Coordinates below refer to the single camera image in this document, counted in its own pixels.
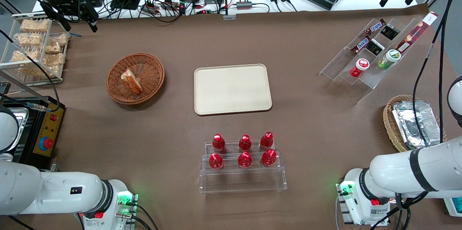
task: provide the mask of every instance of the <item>beige tray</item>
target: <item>beige tray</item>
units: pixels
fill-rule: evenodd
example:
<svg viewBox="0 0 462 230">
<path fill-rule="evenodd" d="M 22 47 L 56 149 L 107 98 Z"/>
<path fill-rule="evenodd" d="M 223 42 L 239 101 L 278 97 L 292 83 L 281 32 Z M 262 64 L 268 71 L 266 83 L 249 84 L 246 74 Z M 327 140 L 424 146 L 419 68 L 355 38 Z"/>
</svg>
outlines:
<svg viewBox="0 0 462 230">
<path fill-rule="evenodd" d="M 198 68 L 194 72 L 198 115 L 269 110 L 272 105 L 263 64 Z"/>
</svg>

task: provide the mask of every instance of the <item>brown tablecloth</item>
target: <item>brown tablecloth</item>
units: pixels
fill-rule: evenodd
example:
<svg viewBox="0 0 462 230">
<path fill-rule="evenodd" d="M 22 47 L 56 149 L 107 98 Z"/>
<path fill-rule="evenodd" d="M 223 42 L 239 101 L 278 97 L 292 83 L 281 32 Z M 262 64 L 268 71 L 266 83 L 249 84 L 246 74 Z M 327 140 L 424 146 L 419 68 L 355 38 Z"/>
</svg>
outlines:
<svg viewBox="0 0 462 230">
<path fill-rule="evenodd" d="M 335 229 L 335 183 L 350 169 L 367 167 L 376 155 L 396 152 L 382 110 L 390 98 L 411 94 L 434 32 L 427 30 L 358 105 L 361 90 L 318 73 L 371 18 L 407 23 L 427 12 L 420 5 L 246 14 L 235 21 L 203 15 L 181 17 L 163 27 L 155 19 L 121 19 L 99 21 L 95 34 L 85 23 L 72 25 L 72 32 L 83 37 L 71 39 L 64 82 L 56 86 L 67 106 L 57 143 L 60 170 L 122 180 L 140 194 L 140 204 L 161 230 Z M 439 48 L 435 46 L 417 93 L 436 113 Z M 159 96 L 135 108 L 118 105 L 105 89 L 111 66 L 134 52 L 157 56 L 166 72 Z M 267 67 L 271 110 L 195 114 L 196 68 L 255 63 Z M 447 58 L 444 65 L 445 95 L 456 76 Z M 444 115 L 448 138 L 458 136 L 461 130 L 446 102 Z M 199 193 L 204 141 L 215 133 L 232 140 L 243 134 L 258 138 L 266 131 L 274 133 L 286 165 L 287 190 L 207 197 Z M 444 214 L 440 200 L 426 199 L 413 206 L 412 213 L 410 230 L 455 230 L 462 225 L 462 219 Z M 70 214 L 18 218 L 38 230 L 80 227 Z M 396 217 L 392 222 L 388 229 L 394 228 Z M 0 217 L 0 225 L 22 229 L 6 217 Z M 340 228 L 368 229 L 343 222 Z"/>
</svg>

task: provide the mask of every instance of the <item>red bottle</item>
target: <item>red bottle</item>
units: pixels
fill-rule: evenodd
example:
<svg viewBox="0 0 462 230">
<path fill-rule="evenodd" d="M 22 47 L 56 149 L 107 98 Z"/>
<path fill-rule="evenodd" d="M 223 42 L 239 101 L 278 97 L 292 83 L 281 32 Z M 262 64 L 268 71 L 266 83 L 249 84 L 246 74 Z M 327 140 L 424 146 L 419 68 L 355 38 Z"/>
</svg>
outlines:
<svg viewBox="0 0 462 230">
<path fill-rule="evenodd" d="M 252 164 L 252 157 L 250 156 L 250 153 L 248 153 L 247 151 L 241 153 L 241 155 L 239 155 L 239 157 L 237 158 L 237 164 L 241 169 L 247 169 L 248 167 L 250 167 L 250 165 Z"/>
<path fill-rule="evenodd" d="M 274 149 L 269 149 L 261 155 L 260 164 L 262 166 L 271 166 L 271 164 L 276 162 L 276 151 Z"/>
<path fill-rule="evenodd" d="M 251 146 L 252 146 L 252 143 L 250 141 L 250 137 L 247 134 L 242 135 L 242 138 L 239 141 L 239 151 L 240 152 L 250 151 Z"/>
<path fill-rule="evenodd" d="M 260 144 L 258 145 L 259 151 L 267 151 L 273 145 L 273 133 L 267 132 L 263 137 L 260 139 Z"/>
<path fill-rule="evenodd" d="M 212 168 L 213 170 L 221 170 L 225 166 L 223 164 L 223 158 L 220 155 L 216 154 L 216 153 L 212 153 L 210 155 L 210 159 L 208 160 L 208 164 L 210 165 L 210 168 Z"/>
<path fill-rule="evenodd" d="M 221 154 L 226 153 L 225 140 L 223 139 L 221 135 L 215 134 L 215 136 L 213 136 L 212 145 L 213 145 L 213 150 L 216 153 L 221 153 Z"/>
</svg>

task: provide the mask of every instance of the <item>clear acrylic shelf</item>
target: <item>clear acrylic shelf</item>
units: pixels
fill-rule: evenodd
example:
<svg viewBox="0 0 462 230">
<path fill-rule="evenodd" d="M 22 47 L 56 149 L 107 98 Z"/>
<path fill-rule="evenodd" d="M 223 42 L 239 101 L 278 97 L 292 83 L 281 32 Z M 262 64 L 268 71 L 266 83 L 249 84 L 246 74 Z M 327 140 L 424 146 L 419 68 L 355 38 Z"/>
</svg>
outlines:
<svg viewBox="0 0 462 230">
<path fill-rule="evenodd" d="M 276 162 L 269 167 L 260 165 L 263 152 L 258 151 L 258 139 L 252 139 L 250 155 L 252 164 L 247 169 L 239 168 L 237 158 L 241 154 L 238 149 L 239 141 L 226 143 L 226 154 L 220 154 L 223 158 L 224 167 L 221 170 L 213 170 L 208 164 L 213 146 L 211 142 L 204 145 L 200 173 L 200 193 L 229 193 L 249 192 L 262 190 L 276 190 L 278 192 L 287 189 L 286 171 L 284 163 L 277 151 Z"/>
<path fill-rule="evenodd" d="M 383 77 L 388 74 L 394 65 L 399 63 L 398 61 L 388 69 L 381 69 L 378 67 L 378 62 L 383 58 L 387 51 L 390 49 L 395 49 L 398 44 L 409 34 L 409 32 L 420 23 L 420 21 L 417 19 L 412 19 L 412 21 L 410 21 L 406 26 L 396 19 L 391 19 L 388 24 L 400 30 L 400 33 L 393 40 L 388 39 L 386 36 L 380 33 L 383 28 L 380 28 L 379 31 L 375 31 L 374 34 L 369 36 L 371 39 L 375 39 L 378 43 L 380 43 L 385 49 L 383 49 L 377 56 L 366 48 L 362 49 L 357 55 L 353 54 L 350 49 L 358 45 L 365 38 L 366 34 L 363 31 L 374 26 L 378 22 L 379 20 L 372 19 L 370 23 L 368 23 L 359 32 L 359 34 L 346 47 L 344 47 L 319 73 L 319 75 L 324 74 L 333 81 L 342 78 L 350 85 L 354 85 L 357 81 L 361 81 L 361 84 L 365 84 L 368 87 L 368 90 L 365 92 L 363 97 L 359 99 L 358 103 L 361 102 L 361 100 L 367 97 L 368 94 L 370 94 L 376 88 Z M 406 49 L 406 51 L 401 54 L 401 59 L 406 56 L 411 47 Z M 350 69 L 360 58 L 367 59 L 370 63 L 370 67 L 359 77 L 353 77 L 350 75 Z"/>
</svg>

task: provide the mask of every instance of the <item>aluminum foil tray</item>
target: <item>aluminum foil tray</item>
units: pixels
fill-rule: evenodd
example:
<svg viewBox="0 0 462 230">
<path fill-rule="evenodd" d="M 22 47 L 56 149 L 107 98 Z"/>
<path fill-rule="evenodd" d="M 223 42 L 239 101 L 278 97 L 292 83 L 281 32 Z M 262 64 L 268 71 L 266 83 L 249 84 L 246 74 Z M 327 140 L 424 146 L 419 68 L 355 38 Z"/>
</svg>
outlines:
<svg viewBox="0 0 462 230">
<path fill-rule="evenodd" d="M 403 142 L 406 143 L 406 146 L 409 149 L 436 146 L 440 144 L 439 126 L 430 104 L 425 101 L 416 101 L 415 109 L 417 120 L 419 121 L 420 129 L 424 135 L 425 141 L 420 136 L 419 128 L 417 128 L 412 102 L 403 101 L 391 106 L 391 110 L 401 133 Z"/>
</svg>

